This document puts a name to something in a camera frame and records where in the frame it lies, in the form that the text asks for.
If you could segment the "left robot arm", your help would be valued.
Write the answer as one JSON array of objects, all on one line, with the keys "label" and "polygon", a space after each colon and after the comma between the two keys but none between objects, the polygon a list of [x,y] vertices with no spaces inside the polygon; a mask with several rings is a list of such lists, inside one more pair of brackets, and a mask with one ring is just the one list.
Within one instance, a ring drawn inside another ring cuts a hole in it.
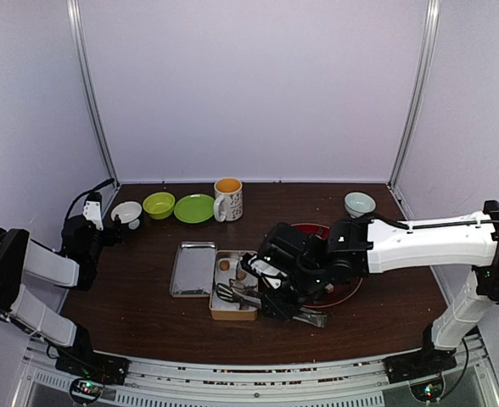
[{"label": "left robot arm", "polygon": [[97,226],[78,215],[62,230],[59,251],[31,238],[25,229],[0,227],[0,319],[42,336],[81,376],[100,367],[88,330],[63,317],[45,290],[88,291],[97,275],[105,247],[121,241],[121,223]]}]

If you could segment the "tan tin box base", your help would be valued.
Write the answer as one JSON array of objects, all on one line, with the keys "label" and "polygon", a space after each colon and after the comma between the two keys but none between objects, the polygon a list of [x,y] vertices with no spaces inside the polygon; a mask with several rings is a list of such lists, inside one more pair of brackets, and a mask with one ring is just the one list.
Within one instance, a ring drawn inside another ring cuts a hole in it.
[{"label": "tan tin box base", "polygon": [[214,321],[256,321],[258,309],[238,297],[256,291],[258,279],[241,265],[247,251],[221,250],[216,253],[209,310]]}]

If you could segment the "tan square chocolate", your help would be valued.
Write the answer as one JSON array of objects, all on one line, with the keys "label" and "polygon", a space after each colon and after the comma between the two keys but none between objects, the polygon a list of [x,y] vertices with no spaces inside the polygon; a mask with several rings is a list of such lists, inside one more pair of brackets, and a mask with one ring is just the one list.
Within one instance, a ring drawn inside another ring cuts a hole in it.
[{"label": "tan square chocolate", "polygon": [[237,280],[238,281],[242,281],[245,279],[245,277],[247,276],[246,272],[245,271],[238,271],[237,272]]}]

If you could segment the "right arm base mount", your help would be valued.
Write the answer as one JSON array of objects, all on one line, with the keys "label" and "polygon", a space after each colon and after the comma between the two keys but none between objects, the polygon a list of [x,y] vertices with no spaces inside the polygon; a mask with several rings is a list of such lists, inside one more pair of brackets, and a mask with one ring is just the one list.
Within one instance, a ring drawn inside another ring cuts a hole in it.
[{"label": "right arm base mount", "polygon": [[383,360],[390,384],[407,382],[412,396],[425,404],[439,402],[446,395],[444,373],[457,367],[452,352],[423,350],[390,356]]}]

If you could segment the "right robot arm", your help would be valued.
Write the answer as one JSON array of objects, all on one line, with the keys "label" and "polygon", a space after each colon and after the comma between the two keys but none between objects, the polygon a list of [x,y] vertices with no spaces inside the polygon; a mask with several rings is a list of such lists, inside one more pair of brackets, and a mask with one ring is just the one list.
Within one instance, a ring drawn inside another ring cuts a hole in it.
[{"label": "right robot arm", "polygon": [[470,265],[462,291],[432,322],[413,367],[424,375],[441,365],[493,304],[499,304],[499,203],[441,220],[390,220],[370,213],[335,221],[326,238],[287,223],[276,224],[241,268],[266,284],[261,309],[280,321],[326,325],[325,314],[306,308],[327,287],[353,277],[431,265]]}]

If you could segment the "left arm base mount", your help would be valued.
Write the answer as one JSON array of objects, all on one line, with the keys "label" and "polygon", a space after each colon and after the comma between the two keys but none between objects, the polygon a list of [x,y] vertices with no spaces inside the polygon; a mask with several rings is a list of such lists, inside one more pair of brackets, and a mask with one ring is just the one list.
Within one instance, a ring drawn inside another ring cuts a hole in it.
[{"label": "left arm base mount", "polygon": [[90,365],[63,355],[57,358],[55,368],[75,377],[69,385],[70,398],[89,405],[100,399],[107,386],[123,385],[129,365],[126,358],[106,354],[95,354]]}]

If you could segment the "metal tongs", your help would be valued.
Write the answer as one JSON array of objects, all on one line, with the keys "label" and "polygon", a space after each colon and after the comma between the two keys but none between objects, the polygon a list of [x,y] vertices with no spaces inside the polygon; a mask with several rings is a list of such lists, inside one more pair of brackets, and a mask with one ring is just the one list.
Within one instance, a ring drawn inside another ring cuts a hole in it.
[{"label": "metal tongs", "polygon": [[260,309],[265,316],[279,321],[299,321],[318,328],[324,328],[327,325],[326,314],[308,309],[301,304],[291,304],[273,289],[267,289],[262,293],[256,287],[238,282],[217,282],[214,289],[214,293],[220,300],[255,307]]}]

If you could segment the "bear print tin lid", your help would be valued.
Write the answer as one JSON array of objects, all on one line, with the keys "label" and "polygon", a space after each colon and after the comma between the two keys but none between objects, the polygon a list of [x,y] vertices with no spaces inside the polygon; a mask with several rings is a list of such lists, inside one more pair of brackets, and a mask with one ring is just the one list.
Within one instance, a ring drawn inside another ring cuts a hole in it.
[{"label": "bear print tin lid", "polygon": [[214,242],[181,242],[171,273],[173,298],[208,298],[211,295],[217,245]]}]

